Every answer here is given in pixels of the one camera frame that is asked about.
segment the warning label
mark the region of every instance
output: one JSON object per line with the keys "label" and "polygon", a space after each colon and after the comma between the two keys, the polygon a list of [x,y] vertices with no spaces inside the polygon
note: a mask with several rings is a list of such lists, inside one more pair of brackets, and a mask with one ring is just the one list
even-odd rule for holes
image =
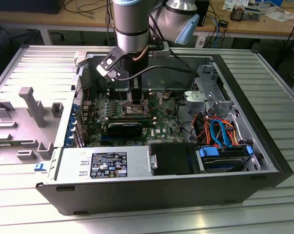
{"label": "warning label", "polygon": [[93,179],[127,177],[126,152],[93,154],[90,177]]}

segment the yellow wire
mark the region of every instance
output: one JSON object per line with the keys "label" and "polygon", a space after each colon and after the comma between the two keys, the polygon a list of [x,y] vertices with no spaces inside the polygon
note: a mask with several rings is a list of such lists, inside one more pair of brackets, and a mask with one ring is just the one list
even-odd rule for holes
{"label": "yellow wire", "polygon": [[236,143],[237,145],[240,145],[240,144],[238,143],[238,141],[236,140],[236,136],[235,136],[235,143]]}
{"label": "yellow wire", "polygon": [[[228,123],[228,122],[226,122],[226,121],[222,121],[222,123],[225,123],[225,124],[227,124],[227,125],[229,125],[230,127],[233,128],[233,125],[231,125],[230,123]],[[236,136],[235,136],[235,130],[234,130],[234,139],[235,139],[235,143],[236,143],[237,145],[240,145],[240,144],[238,143],[237,139],[236,139]]]}

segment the white cable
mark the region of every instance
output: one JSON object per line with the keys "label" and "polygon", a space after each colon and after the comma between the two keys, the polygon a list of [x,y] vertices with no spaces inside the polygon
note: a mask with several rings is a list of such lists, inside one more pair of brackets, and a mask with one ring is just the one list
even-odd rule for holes
{"label": "white cable", "polygon": [[236,127],[236,130],[238,131],[238,134],[239,134],[240,139],[243,140],[243,138],[241,136],[240,129],[239,129],[239,125],[238,125],[237,121],[235,120],[235,116],[232,113],[229,113],[229,114],[233,117],[233,120],[235,122],[235,127]]}

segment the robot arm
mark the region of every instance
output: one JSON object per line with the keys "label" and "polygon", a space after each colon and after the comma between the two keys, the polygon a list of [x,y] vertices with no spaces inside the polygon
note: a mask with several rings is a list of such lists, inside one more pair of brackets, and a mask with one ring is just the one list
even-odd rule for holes
{"label": "robot arm", "polygon": [[[113,3],[118,47],[97,67],[109,81],[124,77],[124,71],[134,75],[147,67],[145,59],[137,61],[135,58],[141,57],[150,43],[149,25],[157,32],[154,22],[149,21],[150,13],[164,39],[178,44],[188,43],[199,20],[195,0],[113,0]],[[125,65],[115,67],[120,59]]]}
{"label": "robot arm", "polygon": [[139,53],[149,43],[149,24],[157,30],[149,13],[166,40],[188,43],[199,16],[195,0],[113,0],[118,46],[126,53]]}

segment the blue latch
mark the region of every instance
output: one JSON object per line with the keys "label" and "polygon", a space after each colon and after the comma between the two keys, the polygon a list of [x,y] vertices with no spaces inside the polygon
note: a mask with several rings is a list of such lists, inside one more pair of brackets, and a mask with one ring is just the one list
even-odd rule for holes
{"label": "blue latch", "polygon": [[46,171],[46,167],[44,165],[44,163],[38,163],[35,165],[35,168],[34,168],[34,171],[35,172],[45,172]]}
{"label": "blue latch", "polygon": [[248,153],[249,153],[250,156],[252,156],[252,155],[254,154],[253,149],[252,149],[251,146],[248,145],[248,146],[246,147],[246,150],[248,151]]}
{"label": "blue latch", "polygon": [[74,122],[75,122],[75,118],[74,118],[73,116],[70,116],[69,121],[70,121],[71,123],[74,123]]}
{"label": "blue latch", "polygon": [[68,129],[72,130],[74,128],[74,125],[72,123],[68,123]]}
{"label": "blue latch", "polygon": [[215,147],[203,147],[199,150],[200,156],[219,156],[218,149]]}
{"label": "blue latch", "polygon": [[67,137],[72,136],[73,132],[72,131],[67,131],[66,135],[67,135]]}
{"label": "blue latch", "polygon": [[66,138],[66,139],[64,139],[64,143],[67,143],[67,144],[71,145],[72,144],[72,139]]}

